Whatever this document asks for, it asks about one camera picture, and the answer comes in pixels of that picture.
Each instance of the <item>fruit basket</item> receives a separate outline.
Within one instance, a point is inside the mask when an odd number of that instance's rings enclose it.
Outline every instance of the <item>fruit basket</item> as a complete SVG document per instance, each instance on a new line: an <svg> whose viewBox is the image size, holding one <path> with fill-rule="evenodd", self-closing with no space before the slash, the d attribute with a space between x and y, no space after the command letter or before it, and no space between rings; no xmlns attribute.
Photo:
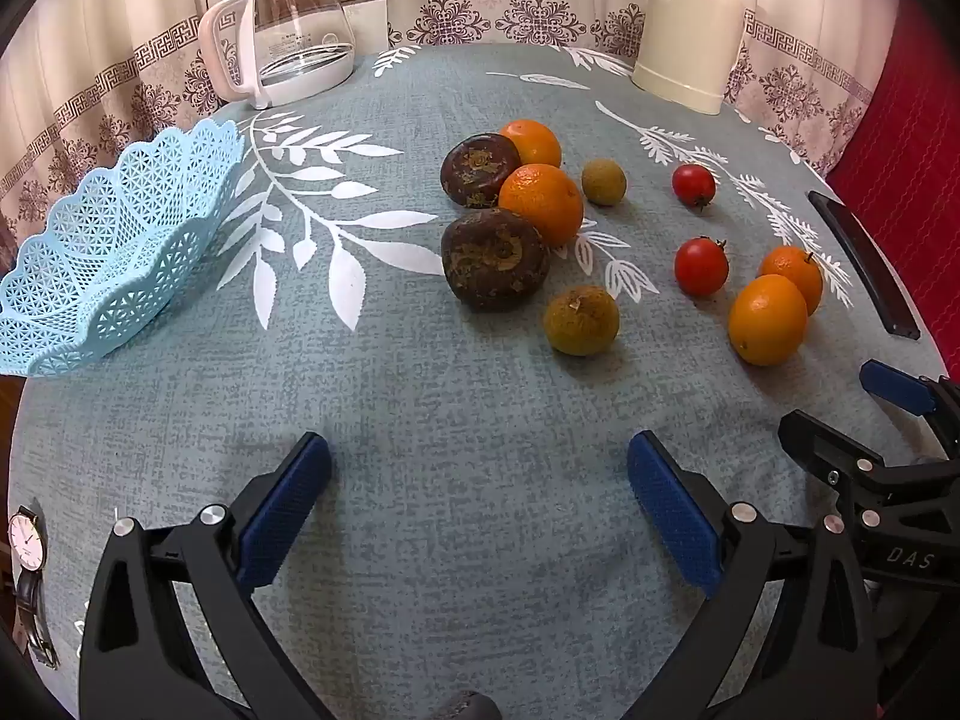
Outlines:
<svg viewBox="0 0 960 720"><path fill-rule="evenodd" d="M56 201L0 281L0 373L74 370L150 322L216 231L242 153L232 122L171 127Z"/></svg>

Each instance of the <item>patterned curtain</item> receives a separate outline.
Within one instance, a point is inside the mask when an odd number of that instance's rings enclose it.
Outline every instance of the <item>patterned curtain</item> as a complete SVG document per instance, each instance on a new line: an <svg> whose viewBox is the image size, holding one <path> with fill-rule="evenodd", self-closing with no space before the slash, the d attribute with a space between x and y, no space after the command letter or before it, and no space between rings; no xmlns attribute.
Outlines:
<svg viewBox="0 0 960 720"><path fill-rule="evenodd" d="M37 0L0 58L0 274L97 165L221 105L197 45L216 0Z"/></svg>
<svg viewBox="0 0 960 720"><path fill-rule="evenodd" d="M647 0L387 0L392 47L579 46L637 57ZM898 0L744 0L727 102L821 175L870 104Z"/></svg>

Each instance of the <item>cherry tomato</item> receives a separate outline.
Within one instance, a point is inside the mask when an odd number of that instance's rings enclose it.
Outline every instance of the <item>cherry tomato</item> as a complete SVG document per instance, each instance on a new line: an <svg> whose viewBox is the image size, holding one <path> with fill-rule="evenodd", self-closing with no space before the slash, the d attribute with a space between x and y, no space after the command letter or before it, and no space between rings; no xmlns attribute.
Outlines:
<svg viewBox="0 0 960 720"><path fill-rule="evenodd" d="M703 208L717 193L717 184L703 165L680 165L673 172L673 191L691 208Z"/></svg>
<svg viewBox="0 0 960 720"><path fill-rule="evenodd" d="M719 244L709 238L694 238L677 250L673 274L680 289L693 298L706 298L727 282L730 263L723 251L724 244L726 242Z"/></svg>

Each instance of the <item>blue gripper pad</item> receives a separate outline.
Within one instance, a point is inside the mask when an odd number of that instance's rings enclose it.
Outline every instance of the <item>blue gripper pad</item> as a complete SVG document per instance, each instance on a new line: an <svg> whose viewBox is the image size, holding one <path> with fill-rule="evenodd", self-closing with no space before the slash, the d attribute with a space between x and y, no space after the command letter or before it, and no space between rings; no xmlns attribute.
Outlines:
<svg viewBox="0 0 960 720"><path fill-rule="evenodd" d="M867 360L861 365L860 384L870 394L915 416L932 413L937 407L923 382L877 360Z"/></svg>
<svg viewBox="0 0 960 720"><path fill-rule="evenodd" d="M712 596L723 579L719 538L673 469L642 433L630 441L627 476L683 579L702 589L707 598Z"/></svg>
<svg viewBox="0 0 960 720"><path fill-rule="evenodd" d="M237 584L253 592L267 586L286 560L304 520L330 481L326 441L313 436L286 467L240 535Z"/></svg>

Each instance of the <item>gray tablecloth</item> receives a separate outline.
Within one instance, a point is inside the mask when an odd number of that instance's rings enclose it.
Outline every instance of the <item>gray tablecloth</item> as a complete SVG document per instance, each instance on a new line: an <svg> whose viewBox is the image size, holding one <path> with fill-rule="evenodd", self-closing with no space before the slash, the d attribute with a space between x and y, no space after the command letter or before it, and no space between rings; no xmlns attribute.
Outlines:
<svg viewBox="0 0 960 720"><path fill-rule="evenodd" d="M829 189L733 109L699 116L627 74L585 50L410 49L365 58L281 111L218 114L256 151L242 207L186 291L107 359L24 392L10 506L46 517L63 663L40 673L67 704L115 514L189 521L305 430L330 442L335 479L254 600L344 720L423 716L459 688L487 693L508 720L620 717L701 600L627 484L638 430L729 498L797 523L829 503L779 450L784 413L808 410L893 461L920 449L928 436L863 394L858 367L877 357L935 376L943 364L926 333L884 331L805 199ZM474 316L438 275L440 234L461 210L440 189L440 161L516 118L557 133L570 175L613 157L630 189L616 208L587 207L578 245L557 253L529 305ZM683 158L720 178L702 214L670 191ZM698 235L728 241L731 277L693 302L673 255ZM832 289L800 353L759 370L728 345L726 315L781 238L822 247ZM589 360L551 352L539 324L551 295L582 283L605 284L621 310L616 346ZM214 683L235 696L185 603ZM759 641L757 628L731 685Z"/></svg>

